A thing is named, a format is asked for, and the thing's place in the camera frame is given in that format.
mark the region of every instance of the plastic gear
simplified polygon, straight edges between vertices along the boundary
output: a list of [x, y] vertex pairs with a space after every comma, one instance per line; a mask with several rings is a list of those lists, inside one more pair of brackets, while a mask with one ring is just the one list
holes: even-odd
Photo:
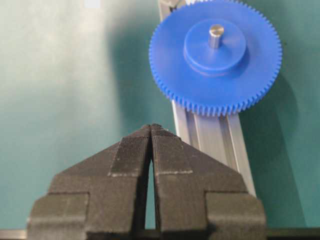
[[[209, 47], [212, 24], [224, 26], [221, 47]], [[155, 29], [149, 46], [153, 78], [170, 100], [198, 115], [243, 111], [269, 91], [282, 48], [272, 24], [244, 3], [186, 5]]]

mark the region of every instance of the green background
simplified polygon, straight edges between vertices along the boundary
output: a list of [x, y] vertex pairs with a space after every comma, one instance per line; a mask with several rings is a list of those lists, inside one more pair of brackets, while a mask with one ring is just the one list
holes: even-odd
[[[283, 46], [269, 94], [240, 114], [257, 195], [270, 227], [318, 227], [320, 1], [246, 2]], [[54, 174], [122, 136], [150, 123], [175, 132], [149, 69], [159, 21], [156, 0], [0, 1], [0, 229], [25, 228]]]

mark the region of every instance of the gripper jaw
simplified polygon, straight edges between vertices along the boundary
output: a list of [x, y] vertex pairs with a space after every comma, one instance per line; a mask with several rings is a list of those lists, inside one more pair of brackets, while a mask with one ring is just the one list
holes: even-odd
[[29, 240], [136, 239], [150, 161], [160, 239], [264, 239], [261, 202], [242, 176], [158, 124], [57, 174], [28, 219]]

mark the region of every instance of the metal pin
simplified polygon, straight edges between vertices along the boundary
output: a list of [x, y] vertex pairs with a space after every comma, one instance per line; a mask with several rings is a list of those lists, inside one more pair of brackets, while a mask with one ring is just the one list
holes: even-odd
[[220, 47], [222, 35], [224, 34], [225, 29], [220, 24], [215, 24], [210, 27], [209, 30], [209, 46], [213, 49]]

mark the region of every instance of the blue gear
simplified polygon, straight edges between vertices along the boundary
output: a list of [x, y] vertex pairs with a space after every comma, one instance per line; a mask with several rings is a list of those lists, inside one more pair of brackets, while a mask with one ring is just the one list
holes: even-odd
[[[221, 46], [209, 29], [224, 27]], [[225, 116], [257, 103], [275, 82], [282, 48], [272, 24], [235, 1], [197, 2], [175, 10], [155, 29], [149, 62], [157, 86], [198, 115]]]

